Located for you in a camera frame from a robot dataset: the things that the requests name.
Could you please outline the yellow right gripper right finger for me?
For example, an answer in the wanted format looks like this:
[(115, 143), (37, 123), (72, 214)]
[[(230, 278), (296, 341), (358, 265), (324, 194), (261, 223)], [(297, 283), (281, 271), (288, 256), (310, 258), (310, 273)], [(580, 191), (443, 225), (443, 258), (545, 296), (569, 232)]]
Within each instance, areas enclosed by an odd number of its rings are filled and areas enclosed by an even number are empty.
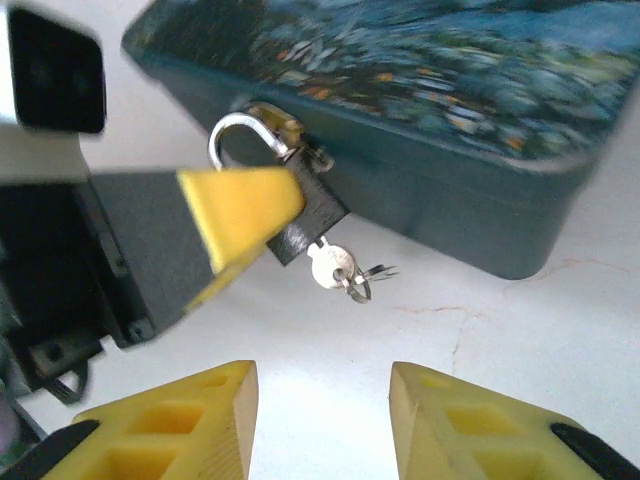
[(575, 420), (415, 363), (393, 363), (389, 406), (402, 479), (639, 476)]

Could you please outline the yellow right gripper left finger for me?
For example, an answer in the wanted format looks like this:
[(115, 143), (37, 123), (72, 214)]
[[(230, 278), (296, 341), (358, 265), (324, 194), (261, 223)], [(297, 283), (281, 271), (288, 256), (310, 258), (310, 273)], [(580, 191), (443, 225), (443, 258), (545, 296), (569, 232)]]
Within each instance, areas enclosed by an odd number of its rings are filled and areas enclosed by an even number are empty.
[(77, 415), (4, 479), (246, 479), (258, 410), (252, 360), (239, 360)]

